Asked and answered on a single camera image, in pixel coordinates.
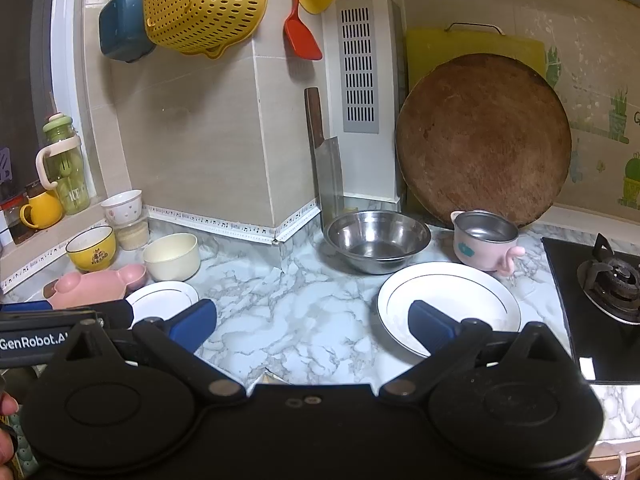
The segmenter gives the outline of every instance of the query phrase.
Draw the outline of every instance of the stove burner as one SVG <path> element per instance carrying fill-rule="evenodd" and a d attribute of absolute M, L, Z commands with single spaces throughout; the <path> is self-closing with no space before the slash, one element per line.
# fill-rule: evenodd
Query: stove burner
<path fill-rule="evenodd" d="M 598 234 L 596 260 L 578 267 L 578 282 L 587 297 L 605 314 L 625 324 L 640 325 L 640 272 L 614 255 L 609 241 Z"/>
<path fill-rule="evenodd" d="M 610 258 L 604 263 L 611 266 L 611 270 L 601 272 L 596 278 L 604 282 L 604 289 L 608 287 L 613 295 L 624 300 L 640 298 L 640 272 L 637 269 L 618 258 Z"/>

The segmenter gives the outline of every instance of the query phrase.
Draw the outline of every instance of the decorative tape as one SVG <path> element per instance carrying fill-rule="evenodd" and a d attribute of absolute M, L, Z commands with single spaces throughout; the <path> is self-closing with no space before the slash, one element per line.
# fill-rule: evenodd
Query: decorative tape
<path fill-rule="evenodd" d="M 173 209 L 165 209 L 152 205 L 145 205 L 145 209 L 149 218 L 190 227 L 198 231 L 267 245 L 285 242 L 320 212 L 318 199 L 315 198 L 289 216 L 289 218 L 278 227 L 273 228 L 242 224 L 240 222 L 229 222 L 228 220 L 221 220 L 219 218 L 183 213 L 182 211 L 174 211 Z"/>
<path fill-rule="evenodd" d="M 107 221 L 100 220 L 99 222 L 96 222 L 92 226 L 89 226 L 84 231 L 87 231 L 88 229 L 92 229 L 94 227 L 99 227 L 101 225 L 107 225 Z M 64 242 L 61 242 L 55 247 L 49 249 L 44 254 L 41 254 L 40 256 L 38 256 L 36 259 L 31 260 L 23 268 L 16 270 L 7 279 L 2 280 L 2 282 L 0 282 L 0 289 L 2 290 L 2 293 L 3 294 L 8 293 L 12 288 L 14 288 L 17 285 L 20 285 L 24 280 L 30 278 L 36 272 L 38 272 L 41 269 L 44 269 L 49 264 L 52 264 L 63 254 L 66 254 L 66 251 L 65 251 L 66 245 L 72 240 L 72 238 L 76 236 L 78 236 L 78 234 L 70 236 Z"/>

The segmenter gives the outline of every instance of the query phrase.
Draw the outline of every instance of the pink cup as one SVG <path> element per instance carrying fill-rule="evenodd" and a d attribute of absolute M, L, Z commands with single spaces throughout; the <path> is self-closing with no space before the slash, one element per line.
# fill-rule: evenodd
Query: pink cup
<path fill-rule="evenodd" d="M 488 211 L 454 211 L 453 250 L 462 263 L 480 270 L 496 270 L 511 276 L 515 257 L 524 256 L 519 247 L 518 227 Z"/>

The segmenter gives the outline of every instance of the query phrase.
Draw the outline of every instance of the metal bowl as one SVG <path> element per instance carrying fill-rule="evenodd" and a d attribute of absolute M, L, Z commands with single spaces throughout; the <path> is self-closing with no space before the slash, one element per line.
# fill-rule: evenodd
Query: metal bowl
<path fill-rule="evenodd" d="M 429 245 L 431 232 L 394 211 L 357 211 L 334 219 L 324 229 L 324 239 L 356 269 L 391 274 Z"/>
<path fill-rule="evenodd" d="M 518 237 L 516 224 L 481 209 L 460 213 L 454 218 L 453 225 L 473 238 L 494 244 L 513 242 Z"/>

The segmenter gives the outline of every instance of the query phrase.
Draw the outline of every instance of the hand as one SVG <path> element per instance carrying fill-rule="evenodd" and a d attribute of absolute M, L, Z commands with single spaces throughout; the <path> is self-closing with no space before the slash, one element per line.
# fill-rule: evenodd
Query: hand
<path fill-rule="evenodd" d="M 0 400 L 0 415 L 13 415 L 17 411 L 18 403 L 15 399 L 9 394 L 4 394 Z M 0 464 L 9 462 L 13 455 L 14 444 L 11 442 L 11 437 L 4 431 L 0 431 Z M 13 480 L 13 478 L 11 470 L 5 465 L 0 465 L 0 480 Z"/>

